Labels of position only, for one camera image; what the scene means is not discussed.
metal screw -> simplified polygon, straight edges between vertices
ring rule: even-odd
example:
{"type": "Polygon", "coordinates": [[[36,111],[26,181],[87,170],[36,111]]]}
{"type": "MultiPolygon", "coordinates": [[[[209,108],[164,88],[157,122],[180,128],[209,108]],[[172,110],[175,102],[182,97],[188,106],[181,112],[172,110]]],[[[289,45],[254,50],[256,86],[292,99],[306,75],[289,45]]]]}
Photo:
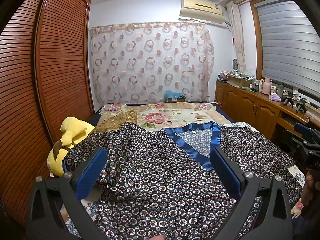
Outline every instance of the metal screw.
{"type": "Polygon", "coordinates": [[[247,171],[244,175],[249,179],[253,177],[253,173],[251,171],[247,171]]]}
{"type": "Polygon", "coordinates": [[[67,171],[65,174],[63,174],[63,177],[66,179],[69,179],[72,177],[72,172],[71,171],[67,171]]]}
{"type": "Polygon", "coordinates": [[[276,179],[276,181],[281,181],[282,180],[281,176],[279,176],[279,175],[276,175],[275,179],[276,179]]]}
{"type": "Polygon", "coordinates": [[[36,182],[40,182],[42,180],[42,176],[36,177],[36,182]]]}

louvered door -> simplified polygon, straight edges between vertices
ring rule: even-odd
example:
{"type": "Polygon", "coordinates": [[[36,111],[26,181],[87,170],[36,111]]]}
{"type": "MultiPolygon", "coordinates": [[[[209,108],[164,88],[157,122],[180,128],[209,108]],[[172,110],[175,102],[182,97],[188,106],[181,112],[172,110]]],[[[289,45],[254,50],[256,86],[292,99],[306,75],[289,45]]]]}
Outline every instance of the louvered door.
{"type": "Polygon", "coordinates": [[[36,80],[53,141],[68,116],[88,120],[92,101],[87,73],[89,0],[47,0],[36,43],[36,80]]]}
{"type": "Polygon", "coordinates": [[[26,0],[0,35],[0,193],[23,224],[34,178],[52,147],[34,86],[33,44],[42,0],[26,0]]]}

air conditioner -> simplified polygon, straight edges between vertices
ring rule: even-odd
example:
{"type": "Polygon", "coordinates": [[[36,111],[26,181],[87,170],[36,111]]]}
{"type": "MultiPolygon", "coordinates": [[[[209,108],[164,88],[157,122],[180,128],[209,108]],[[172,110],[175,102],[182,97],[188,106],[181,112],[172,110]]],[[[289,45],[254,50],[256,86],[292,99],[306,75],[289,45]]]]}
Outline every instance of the air conditioner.
{"type": "Polygon", "coordinates": [[[224,23],[220,5],[201,0],[182,0],[180,16],[216,23],[224,23]]]}

floral bedspread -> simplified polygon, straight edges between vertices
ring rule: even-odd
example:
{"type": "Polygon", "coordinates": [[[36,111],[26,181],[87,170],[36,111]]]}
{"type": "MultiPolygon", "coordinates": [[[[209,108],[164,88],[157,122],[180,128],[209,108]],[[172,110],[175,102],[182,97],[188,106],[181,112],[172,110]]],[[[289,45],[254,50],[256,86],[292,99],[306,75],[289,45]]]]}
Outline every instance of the floral bedspread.
{"type": "Polygon", "coordinates": [[[183,127],[189,123],[217,124],[230,123],[216,107],[210,103],[159,103],[143,106],[126,106],[123,104],[107,104],[101,110],[98,124],[105,118],[134,110],[138,113],[137,124],[149,131],[161,130],[164,127],[183,127]]]}

pink thermos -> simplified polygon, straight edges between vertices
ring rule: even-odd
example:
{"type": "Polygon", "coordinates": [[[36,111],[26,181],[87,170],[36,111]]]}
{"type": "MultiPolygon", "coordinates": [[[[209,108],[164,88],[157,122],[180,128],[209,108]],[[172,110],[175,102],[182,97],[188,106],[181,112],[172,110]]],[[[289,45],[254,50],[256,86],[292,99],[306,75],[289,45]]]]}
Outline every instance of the pink thermos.
{"type": "Polygon", "coordinates": [[[263,83],[262,93],[265,95],[270,95],[271,93],[270,78],[266,78],[266,81],[263,83]]]}

